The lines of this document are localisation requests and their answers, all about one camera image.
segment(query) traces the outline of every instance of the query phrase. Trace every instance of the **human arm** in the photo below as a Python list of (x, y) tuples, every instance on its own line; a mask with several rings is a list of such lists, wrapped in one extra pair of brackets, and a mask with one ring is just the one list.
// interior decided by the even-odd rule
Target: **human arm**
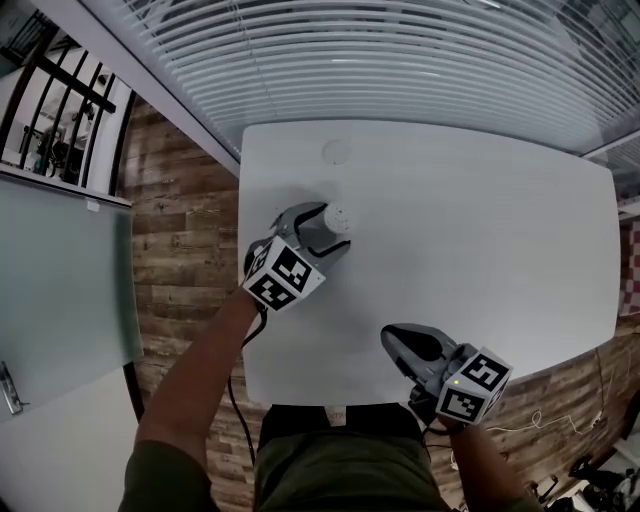
[[(447, 420), (440, 421), (451, 426)], [(471, 512), (507, 510), (527, 497), (524, 485), (482, 426), (469, 425), (453, 434), (451, 447)]]
[(225, 301), (160, 383), (140, 421), (136, 442), (172, 445), (206, 469), (209, 427), (256, 315), (255, 301), (243, 289)]

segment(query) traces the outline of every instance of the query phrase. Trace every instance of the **white table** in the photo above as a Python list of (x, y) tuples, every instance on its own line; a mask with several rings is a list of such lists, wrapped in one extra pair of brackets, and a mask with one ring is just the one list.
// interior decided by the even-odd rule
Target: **white table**
[[(350, 148), (327, 164), (332, 140)], [(244, 351), (266, 403), (406, 401), (412, 383), (382, 348), (388, 323), (486, 346), (521, 377), (613, 335), (619, 230), (610, 172), (535, 144), (384, 121), (310, 121), (245, 131), (239, 254), (282, 209), (339, 201), (352, 248), (301, 304), (270, 315)]]

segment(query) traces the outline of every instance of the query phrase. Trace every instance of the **green shirt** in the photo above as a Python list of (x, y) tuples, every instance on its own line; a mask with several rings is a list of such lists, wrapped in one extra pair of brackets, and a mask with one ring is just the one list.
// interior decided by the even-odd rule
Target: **green shirt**
[[(217, 511), (211, 482), (189, 455), (137, 443), (120, 512)], [(424, 448), (400, 437), (311, 433), (275, 438), (258, 453), (254, 509), (448, 511)], [(525, 498), (500, 512), (540, 512)]]

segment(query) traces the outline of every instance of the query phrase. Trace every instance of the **door handle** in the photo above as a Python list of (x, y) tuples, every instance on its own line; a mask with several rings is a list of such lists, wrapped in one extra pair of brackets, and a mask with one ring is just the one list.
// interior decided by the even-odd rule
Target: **door handle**
[(24, 406), (29, 405), (29, 403), (20, 400), (18, 391), (13, 385), (13, 379), (9, 373), (9, 368), (7, 368), (7, 363), (4, 361), (0, 361), (0, 387), (2, 388), (2, 394), (7, 402), (9, 411), (13, 416), (20, 414), (24, 410)]

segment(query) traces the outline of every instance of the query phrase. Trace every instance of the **black and white marker cube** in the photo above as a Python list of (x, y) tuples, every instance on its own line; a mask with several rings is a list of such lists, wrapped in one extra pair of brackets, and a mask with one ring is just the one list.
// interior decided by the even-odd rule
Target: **black and white marker cube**
[(254, 259), (242, 287), (271, 311), (305, 298), (325, 277), (276, 236)]
[(454, 373), (440, 393), (438, 414), (478, 424), (498, 401), (513, 368), (486, 348)]

